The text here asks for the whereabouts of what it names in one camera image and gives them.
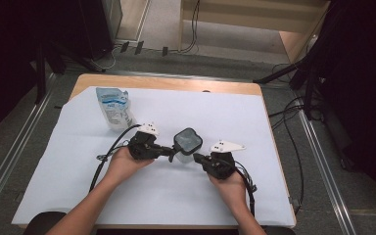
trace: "refill pouch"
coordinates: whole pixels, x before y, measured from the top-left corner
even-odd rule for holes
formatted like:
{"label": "refill pouch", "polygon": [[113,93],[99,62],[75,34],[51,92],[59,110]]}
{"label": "refill pouch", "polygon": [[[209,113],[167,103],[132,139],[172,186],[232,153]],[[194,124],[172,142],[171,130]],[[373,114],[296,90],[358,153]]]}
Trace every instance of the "refill pouch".
{"label": "refill pouch", "polygon": [[133,123],[127,91],[96,87],[96,94],[103,116],[111,129],[123,131]]}

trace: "gray carpet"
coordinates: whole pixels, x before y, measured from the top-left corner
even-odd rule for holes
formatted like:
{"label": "gray carpet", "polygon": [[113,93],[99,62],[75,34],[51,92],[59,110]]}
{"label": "gray carpet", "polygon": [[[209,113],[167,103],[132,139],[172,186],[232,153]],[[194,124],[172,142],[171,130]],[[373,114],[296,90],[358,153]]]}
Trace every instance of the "gray carpet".
{"label": "gray carpet", "polygon": [[[264,77],[271,73],[273,65],[214,59],[200,56],[169,55],[162,57],[160,52],[144,51],[134,56],[132,50],[117,55],[117,64],[107,73],[119,71],[143,71],[170,74],[188,74],[220,77],[219,79],[250,82],[251,79]],[[109,65],[106,59],[100,63]],[[54,94],[27,142],[20,160],[11,174],[0,196],[0,234],[22,234],[17,226],[11,225],[12,217],[20,203],[22,192],[26,189],[47,141],[55,126],[60,110],[55,106],[63,106],[67,102],[76,79],[86,70],[82,66],[68,61],[68,70],[57,79]],[[272,85],[263,86],[264,101],[269,113],[278,112],[293,98],[292,92],[285,83],[273,81]],[[23,121],[32,107],[35,91],[31,90],[13,112],[0,125],[0,161],[5,157],[15,140]],[[294,229],[301,234],[342,234],[333,207],[326,193],[325,186],[317,168],[313,153],[306,139],[299,117],[288,121],[292,135],[297,142],[305,175],[305,198],[297,216]],[[376,185],[362,173],[343,171],[339,165],[334,146],[324,125],[315,123],[319,138],[325,144],[328,161],[339,183],[340,189],[352,211],[353,222],[358,234],[376,234]],[[284,126],[274,131],[274,137],[281,163],[285,173],[290,194],[293,198],[300,195],[300,176],[298,162]]]}

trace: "wooden desk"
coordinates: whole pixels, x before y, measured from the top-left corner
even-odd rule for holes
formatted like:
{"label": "wooden desk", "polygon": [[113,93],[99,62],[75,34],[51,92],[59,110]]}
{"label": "wooden desk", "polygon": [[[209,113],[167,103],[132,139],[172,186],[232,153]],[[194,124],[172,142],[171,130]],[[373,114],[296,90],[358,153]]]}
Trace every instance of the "wooden desk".
{"label": "wooden desk", "polygon": [[[128,90],[130,110],[138,121],[156,122],[161,133],[156,143],[160,145],[171,146],[173,135],[188,126],[202,136],[203,154],[209,153],[209,147],[218,138],[240,141],[247,151],[238,151],[234,158],[257,183],[254,195],[260,224],[295,226],[257,84],[102,74],[84,74],[78,79],[29,182],[14,224],[26,227],[40,212],[68,212],[87,194],[98,164],[95,157],[110,148],[118,137],[104,121],[94,86]],[[179,161],[170,164],[166,158],[158,158],[118,187],[96,226],[220,229],[235,228],[236,222],[200,165]]]}
{"label": "wooden desk", "polygon": [[[329,3],[326,0],[201,0],[198,21],[279,30],[289,60],[294,63],[310,38],[320,30]],[[179,50],[183,21],[192,21],[196,4],[197,0],[181,0]]]}

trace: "person's left hand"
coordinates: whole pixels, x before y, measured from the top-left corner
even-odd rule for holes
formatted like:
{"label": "person's left hand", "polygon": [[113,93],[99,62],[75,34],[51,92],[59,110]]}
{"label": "person's left hand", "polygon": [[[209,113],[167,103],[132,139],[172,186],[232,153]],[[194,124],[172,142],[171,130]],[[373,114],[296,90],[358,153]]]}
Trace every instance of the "person's left hand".
{"label": "person's left hand", "polygon": [[103,177],[103,180],[118,186],[138,169],[151,164],[153,161],[154,160],[134,160],[130,155],[129,149],[122,147],[112,155],[108,171]]}

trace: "person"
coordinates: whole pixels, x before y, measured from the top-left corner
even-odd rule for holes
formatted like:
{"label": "person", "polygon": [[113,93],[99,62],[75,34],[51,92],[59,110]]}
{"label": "person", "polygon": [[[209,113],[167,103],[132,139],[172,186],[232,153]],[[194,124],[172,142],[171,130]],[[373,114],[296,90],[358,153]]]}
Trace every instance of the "person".
{"label": "person", "polygon": [[[130,155],[127,147],[120,148],[112,156],[109,168],[99,184],[47,234],[90,234],[97,217],[115,189],[138,169],[153,161],[136,161]],[[237,220],[241,233],[246,235],[265,234],[249,212],[246,204],[246,187],[240,174],[235,172],[225,180],[218,180],[210,175],[209,178]]]}

